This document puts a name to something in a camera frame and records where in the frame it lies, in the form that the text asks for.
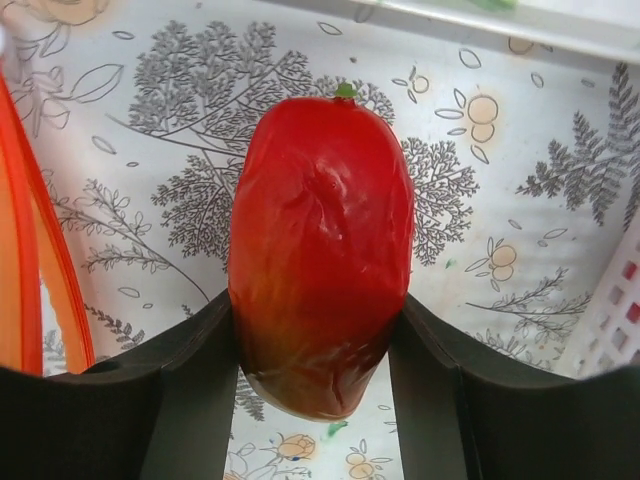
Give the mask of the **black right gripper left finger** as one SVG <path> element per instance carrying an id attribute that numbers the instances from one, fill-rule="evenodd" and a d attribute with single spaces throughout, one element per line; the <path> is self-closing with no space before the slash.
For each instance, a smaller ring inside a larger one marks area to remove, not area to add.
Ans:
<path id="1" fill-rule="evenodd" d="M 1 370 L 4 479 L 220 479 L 237 361 L 230 299 L 81 374 Z"/>

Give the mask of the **clear zip top bag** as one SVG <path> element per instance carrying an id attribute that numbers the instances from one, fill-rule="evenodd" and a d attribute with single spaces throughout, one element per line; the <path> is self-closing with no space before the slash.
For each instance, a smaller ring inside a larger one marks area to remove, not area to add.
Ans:
<path id="1" fill-rule="evenodd" d="M 61 329 L 67 369 L 95 363 L 75 269 L 42 174 L 1 83 L 1 364 L 43 373 L 40 285 Z"/>

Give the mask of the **white plastic basket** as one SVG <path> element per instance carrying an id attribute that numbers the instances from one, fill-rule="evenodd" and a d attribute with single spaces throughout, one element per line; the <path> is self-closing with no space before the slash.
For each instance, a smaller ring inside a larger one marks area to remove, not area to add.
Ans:
<path id="1" fill-rule="evenodd" d="M 639 363 L 639 219 L 634 218 L 557 368 L 584 378 Z"/>

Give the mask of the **orange fake mango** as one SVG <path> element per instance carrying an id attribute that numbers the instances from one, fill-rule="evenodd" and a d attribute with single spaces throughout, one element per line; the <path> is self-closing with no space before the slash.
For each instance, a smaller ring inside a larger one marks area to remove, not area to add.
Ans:
<path id="1" fill-rule="evenodd" d="M 413 234 L 400 143 L 352 84 L 265 113 L 235 192 L 228 261 L 240 364 L 260 396 L 315 421 L 355 411 L 407 296 Z"/>

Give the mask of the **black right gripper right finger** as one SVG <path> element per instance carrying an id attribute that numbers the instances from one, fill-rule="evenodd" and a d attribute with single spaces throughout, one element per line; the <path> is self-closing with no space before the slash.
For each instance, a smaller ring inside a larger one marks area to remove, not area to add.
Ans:
<path id="1" fill-rule="evenodd" d="M 502 355 L 408 298 L 389 363 L 407 480 L 635 479 L 639 370 L 585 380 Z"/>

